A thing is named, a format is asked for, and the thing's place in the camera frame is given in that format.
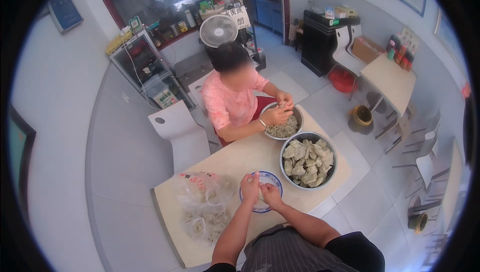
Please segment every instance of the metal bowl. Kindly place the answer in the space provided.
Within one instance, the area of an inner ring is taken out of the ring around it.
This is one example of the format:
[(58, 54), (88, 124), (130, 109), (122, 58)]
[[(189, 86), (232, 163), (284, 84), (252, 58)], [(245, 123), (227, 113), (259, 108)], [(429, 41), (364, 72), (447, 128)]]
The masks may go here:
[[(304, 139), (308, 139), (308, 140), (312, 141), (313, 143), (315, 143), (319, 139), (322, 139), (325, 142), (327, 142), (327, 147), (333, 152), (333, 165), (330, 168), (330, 170), (328, 170), (327, 178), (324, 180), (324, 182), (321, 185), (319, 185), (317, 187), (302, 187), (300, 185), (295, 184), (290, 179), (290, 177), (288, 177), (288, 175), (285, 173), (285, 170), (283, 168), (283, 162), (285, 161), (285, 159), (282, 156), (283, 151), (290, 144), (290, 142), (293, 141), (294, 139), (299, 140), (300, 142), (302, 142)], [(313, 131), (299, 132), (299, 133), (296, 133), (296, 134), (292, 135), (291, 137), (289, 137), (285, 141), (285, 143), (283, 144), (282, 149), (280, 149), (280, 169), (282, 169), (283, 175), (288, 180), (288, 182), (290, 182), (293, 186), (296, 186), (296, 187), (298, 187), (302, 190), (306, 190), (306, 191), (318, 190), (318, 189), (324, 187), (325, 185), (327, 185), (330, 182), (330, 180), (332, 179), (333, 175), (335, 174), (336, 168), (338, 167), (338, 164), (339, 164), (338, 163), (338, 157), (337, 157), (336, 154), (337, 154), (337, 152), (336, 152), (335, 148), (333, 147), (332, 143), (326, 137), (322, 136), (321, 134), (318, 134), (318, 133), (313, 132)]]
[[(266, 107), (264, 107), (264, 109), (261, 110), (260, 115), (262, 115), (267, 109), (273, 108), (277, 105), (278, 105), (278, 102), (273, 102), (273, 103), (268, 104)], [(303, 128), (303, 114), (296, 106), (294, 106), (292, 108), (292, 112), (293, 112), (293, 116), (295, 118), (297, 118), (297, 122), (298, 122), (298, 125), (299, 125), (298, 128), (297, 128), (297, 133), (299, 133), (300, 131), (302, 131), (302, 128)], [(276, 139), (276, 140), (279, 140), (279, 141), (285, 141), (286, 139), (288, 139), (288, 137), (274, 137), (273, 135), (269, 134), (266, 130), (264, 132), (267, 135), (267, 137), (272, 138), (272, 139)]]

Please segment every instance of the hand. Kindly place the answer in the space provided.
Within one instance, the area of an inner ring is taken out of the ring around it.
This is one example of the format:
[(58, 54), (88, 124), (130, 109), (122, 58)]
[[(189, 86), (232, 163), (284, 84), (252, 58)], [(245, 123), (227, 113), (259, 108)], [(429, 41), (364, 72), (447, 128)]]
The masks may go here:
[(293, 98), (290, 93), (284, 92), (283, 90), (278, 90), (276, 91), (275, 97), (277, 98), (279, 104), (282, 104), (284, 101), (286, 102), (285, 104), (285, 109), (292, 109), (293, 108)]
[(292, 111), (285, 111), (285, 108), (280, 108), (278, 105), (274, 108), (267, 109), (263, 114), (261, 114), (260, 119), (265, 123), (265, 125), (278, 125), (284, 124), (288, 120)]
[(276, 187), (275, 185), (269, 183), (260, 183), (260, 189), (263, 194), (265, 203), (267, 203), (271, 209), (277, 211), (277, 209), (284, 204), (282, 197), (280, 197), (278, 187)]
[(255, 172), (254, 175), (247, 174), (240, 182), (240, 189), (243, 195), (243, 202), (254, 206), (258, 201), (258, 182), (260, 179), (260, 172)]

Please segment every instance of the pink sleeve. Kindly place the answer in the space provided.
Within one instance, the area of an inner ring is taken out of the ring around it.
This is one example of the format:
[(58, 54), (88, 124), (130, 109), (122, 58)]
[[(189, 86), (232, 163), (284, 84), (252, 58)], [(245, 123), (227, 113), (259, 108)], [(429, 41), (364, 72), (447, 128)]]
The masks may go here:
[(262, 92), (263, 88), (268, 83), (268, 80), (260, 76), (260, 74), (258, 74), (257, 71), (255, 71), (255, 74), (256, 74), (257, 80), (255, 81), (254, 85), (251, 88), (258, 92)]
[(208, 117), (215, 127), (215, 130), (218, 131), (230, 124), (230, 117), (222, 97), (216, 94), (215, 90), (205, 90), (205, 87), (201, 93), (208, 111)]

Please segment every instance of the plate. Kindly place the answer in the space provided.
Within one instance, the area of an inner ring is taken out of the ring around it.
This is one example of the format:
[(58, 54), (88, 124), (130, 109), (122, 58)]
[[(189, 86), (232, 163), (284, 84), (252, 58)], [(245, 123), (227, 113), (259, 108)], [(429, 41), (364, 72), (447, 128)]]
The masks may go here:
[[(278, 177), (276, 177), (272, 173), (267, 172), (267, 171), (260, 171), (260, 182), (263, 182), (264, 184), (269, 183), (269, 184), (275, 185), (276, 187), (279, 188), (280, 198), (283, 197), (282, 183), (280, 182)], [(241, 192), (242, 192), (242, 190), (240, 188), (240, 190), (239, 190), (240, 200), (243, 201), (243, 195), (242, 195)], [(270, 209), (268, 204), (261, 201), (261, 200), (258, 200), (257, 203), (255, 203), (254, 208), (252, 209), (253, 212), (258, 212), (258, 213), (269, 212), (271, 210), (272, 209)]]

